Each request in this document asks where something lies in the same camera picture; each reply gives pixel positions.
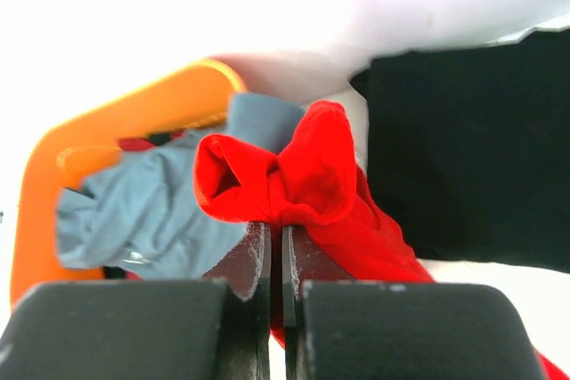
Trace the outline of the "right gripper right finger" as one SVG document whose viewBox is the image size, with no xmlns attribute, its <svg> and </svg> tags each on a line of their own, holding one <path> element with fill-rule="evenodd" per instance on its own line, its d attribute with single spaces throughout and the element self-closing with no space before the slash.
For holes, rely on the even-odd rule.
<svg viewBox="0 0 570 380">
<path fill-rule="evenodd" d="M 304 358 L 302 285 L 307 280 L 354 281 L 354 277 L 314 243 L 305 227 L 287 226 L 282 230 L 281 237 L 286 377 L 308 379 L 308 376 L 302 373 Z"/>
</svg>

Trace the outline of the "red t shirt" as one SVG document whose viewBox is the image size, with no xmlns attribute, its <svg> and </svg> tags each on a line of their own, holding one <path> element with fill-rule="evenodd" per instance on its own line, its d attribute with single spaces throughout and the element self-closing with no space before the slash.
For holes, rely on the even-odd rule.
<svg viewBox="0 0 570 380">
<path fill-rule="evenodd" d="M 279 153 L 229 134 L 198 146 L 200 208 L 227 222 L 296 225 L 350 280 L 302 286 L 312 379 L 561 379 L 498 289 L 436 282 L 375 205 L 344 109 L 314 103 Z"/>
</svg>

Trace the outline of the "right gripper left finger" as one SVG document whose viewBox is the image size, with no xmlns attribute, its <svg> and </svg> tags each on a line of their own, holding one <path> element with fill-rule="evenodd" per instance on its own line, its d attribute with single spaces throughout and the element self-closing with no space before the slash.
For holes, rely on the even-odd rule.
<svg viewBox="0 0 570 380">
<path fill-rule="evenodd" d="M 268 379 L 272 235 L 249 223 L 238 245 L 205 279 L 225 285 L 214 379 Z"/>
</svg>

